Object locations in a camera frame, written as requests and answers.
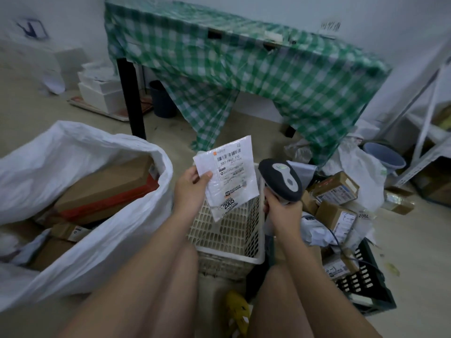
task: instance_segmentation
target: table leg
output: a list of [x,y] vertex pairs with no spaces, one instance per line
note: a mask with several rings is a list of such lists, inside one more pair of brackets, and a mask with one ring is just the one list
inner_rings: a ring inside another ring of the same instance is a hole
[[119,58],[116,62],[132,135],[146,140],[146,130],[144,128],[143,111],[141,109],[141,98],[139,96],[135,67],[126,58]]

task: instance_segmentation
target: barcode scanner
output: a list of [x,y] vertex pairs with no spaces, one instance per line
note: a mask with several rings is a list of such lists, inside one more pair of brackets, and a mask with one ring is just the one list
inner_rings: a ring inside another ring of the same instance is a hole
[[[283,205],[299,201],[302,196],[302,183],[291,165],[283,160],[264,159],[258,164],[258,171],[271,192]],[[267,217],[263,231],[273,236],[274,227]]]

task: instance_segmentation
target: cable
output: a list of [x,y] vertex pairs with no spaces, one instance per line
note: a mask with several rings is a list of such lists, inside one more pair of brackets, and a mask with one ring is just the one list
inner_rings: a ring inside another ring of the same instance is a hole
[[378,271],[378,272],[381,274],[382,280],[385,281],[384,273],[381,272],[381,270],[380,270],[378,267],[376,267],[375,265],[373,265],[371,262],[367,262],[367,261],[355,259],[355,258],[353,258],[353,257],[348,257],[348,256],[345,254],[345,252],[343,251],[343,249],[341,249],[341,245],[339,244],[338,239],[337,239],[337,237],[335,236],[335,233],[334,233],[332,230],[330,230],[329,228],[328,228],[328,230],[330,231],[330,233],[331,233],[332,236],[334,237],[335,241],[337,242],[337,246],[338,246],[338,248],[340,249],[340,252],[341,252],[344,256],[346,256],[348,260],[351,260],[351,261],[357,261],[358,263],[363,263],[363,264],[365,264],[365,265],[370,265],[371,267],[373,267],[376,271]]

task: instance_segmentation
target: white plastic basket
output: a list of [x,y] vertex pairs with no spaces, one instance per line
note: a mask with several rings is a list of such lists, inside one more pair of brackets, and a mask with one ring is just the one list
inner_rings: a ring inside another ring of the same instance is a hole
[[199,253],[200,272],[239,281],[265,260],[265,182],[257,166],[255,169],[260,196],[230,211],[218,223],[205,201],[194,219],[188,238]]

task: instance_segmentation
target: white shelf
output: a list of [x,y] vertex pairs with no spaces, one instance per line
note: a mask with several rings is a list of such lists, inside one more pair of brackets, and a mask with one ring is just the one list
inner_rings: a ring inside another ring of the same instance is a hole
[[[420,116],[413,113],[408,113],[406,117],[410,122],[418,127],[418,129],[421,130],[421,128],[423,127],[424,118],[421,118]],[[445,140],[450,135],[451,133],[448,133],[446,130],[443,130],[433,124],[429,125],[428,138],[431,139],[435,144],[443,142],[443,140]]]

